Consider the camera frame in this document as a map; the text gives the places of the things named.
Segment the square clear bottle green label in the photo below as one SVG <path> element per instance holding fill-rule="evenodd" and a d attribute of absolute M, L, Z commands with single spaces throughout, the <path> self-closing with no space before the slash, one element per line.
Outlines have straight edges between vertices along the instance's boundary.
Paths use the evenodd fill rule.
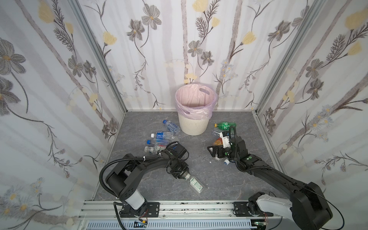
<path fill-rule="evenodd" d="M 188 182 L 189 186 L 198 194 L 204 191 L 205 186 L 195 176 L 188 173 L 185 176 L 185 180 Z"/>

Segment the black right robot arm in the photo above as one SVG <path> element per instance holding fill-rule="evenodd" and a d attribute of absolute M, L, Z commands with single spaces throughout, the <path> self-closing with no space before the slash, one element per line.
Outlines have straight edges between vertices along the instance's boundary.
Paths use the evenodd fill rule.
<path fill-rule="evenodd" d="M 250 154 L 245 141 L 237 135 L 235 126 L 227 129 L 216 127 L 213 132 L 221 139 L 221 144 L 207 147 L 212 157 L 227 159 L 239 171 L 262 179 L 285 196 L 282 199 L 257 192 L 249 197 L 245 208 L 234 207 L 235 215 L 273 213 L 293 220 L 301 230 L 321 230 L 333 218 L 331 208 L 334 205 L 325 198 L 317 184 L 306 184 L 287 176 L 260 157 Z"/>

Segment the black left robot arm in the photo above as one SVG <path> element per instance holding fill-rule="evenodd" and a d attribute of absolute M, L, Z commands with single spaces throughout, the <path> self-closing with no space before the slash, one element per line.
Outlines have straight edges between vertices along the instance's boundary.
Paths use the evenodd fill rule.
<path fill-rule="evenodd" d="M 151 171 L 165 168 L 175 179 L 189 175 L 186 160 L 188 150 L 179 142 L 169 143 L 163 150 L 150 156 L 136 157 L 127 154 L 123 158 L 107 163 L 100 171 L 101 187 L 130 206 L 130 213 L 142 217 L 148 211 L 148 202 L 138 191 L 143 176 Z"/>

